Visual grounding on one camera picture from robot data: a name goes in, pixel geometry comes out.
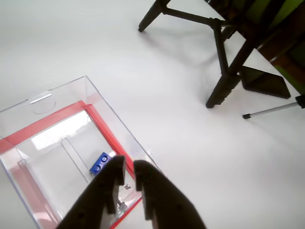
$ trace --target tripod leg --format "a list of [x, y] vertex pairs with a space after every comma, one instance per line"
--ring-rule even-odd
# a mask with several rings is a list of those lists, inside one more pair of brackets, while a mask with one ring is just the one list
[[143, 20], [139, 24], [139, 32], [143, 32], [147, 26], [149, 26], [153, 20], [155, 20], [163, 9], [170, 2], [170, 0], [157, 0], [149, 9]]
[[260, 38], [267, 31], [276, 14], [280, 11], [285, 0], [271, 0], [264, 10], [258, 25], [255, 36], [246, 40], [228, 71], [223, 74], [214, 88], [213, 93], [206, 103], [207, 108], [213, 108], [215, 105], [220, 105], [231, 91], [237, 86], [240, 81], [237, 73], [240, 71], [244, 62], [250, 56], [252, 50], [258, 45]]

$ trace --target metal rod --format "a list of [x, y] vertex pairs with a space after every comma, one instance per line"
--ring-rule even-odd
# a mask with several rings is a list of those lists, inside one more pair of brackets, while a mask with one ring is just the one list
[[214, 36], [215, 36], [215, 42], [216, 42], [216, 48], [217, 48], [217, 53], [218, 53], [221, 74], [226, 74], [226, 72], [228, 71], [228, 61], [227, 61], [227, 56], [226, 56], [225, 50], [224, 50], [224, 42], [221, 37], [220, 20], [215, 18], [213, 22], [214, 22], [213, 30], [214, 30]]
[[254, 117], [254, 116], [263, 115], [263, 114], [270, 113], [270, 112], [273, 112], [273, 111], [280, 111], [280, 110], [290, 108], [290, 107], [293, 107], [293, 106], [298, 106], [298, 102], [283, 105], [283, 106], [278, 106], [278, 107], [275, 107], [275, 108], [271, 108], [271, 109], [268, 109], [268, 110], [256, 112], [256, 113], [253, 113], [253, 114], [244, 114], [243, 118], [248, 119], [248, 118], [251, 118], [251, 117]]

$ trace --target blue block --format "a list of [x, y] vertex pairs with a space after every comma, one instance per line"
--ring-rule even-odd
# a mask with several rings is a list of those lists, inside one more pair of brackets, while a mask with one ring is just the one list
[[111, 156], [109, 156], [106, 153], [102, 153], [97, 159], [97, 161], [94, 163], [94, 165], [91, 167], [90, 172], [93, 176], [96, 176], [105, 166], [105, 164], [108, 163], [112, 159]]

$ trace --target rubber foot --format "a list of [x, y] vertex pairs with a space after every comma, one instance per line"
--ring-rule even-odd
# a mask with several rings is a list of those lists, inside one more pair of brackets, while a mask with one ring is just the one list
[[243, 118], [244, 118], [244, 119], [251, 118], [251, 115], [250, 115], [250, 114], [244, 114], [244, 115], [243, 115]]

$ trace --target white table surface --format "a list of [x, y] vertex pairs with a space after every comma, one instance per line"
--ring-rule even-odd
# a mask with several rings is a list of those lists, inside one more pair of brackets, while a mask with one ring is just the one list
[[[205, 103], [220, 78], [209, 26], [160, 15], [138, 24], [153, 0], [2, 0], [0, 110], [88, 75], [209, 229], [305, 227], [305, 113], [294, 102], [245, 91]], [[204, 0], [170, 7], [218, 17]], [[244, 39], [225, 43], [231, 63]], [[279, 74], [257, 51], [245, 63]], [[0, 227], [34, 224], [0, 171]], [[118, 228], [152, 228], [140, 203]]]

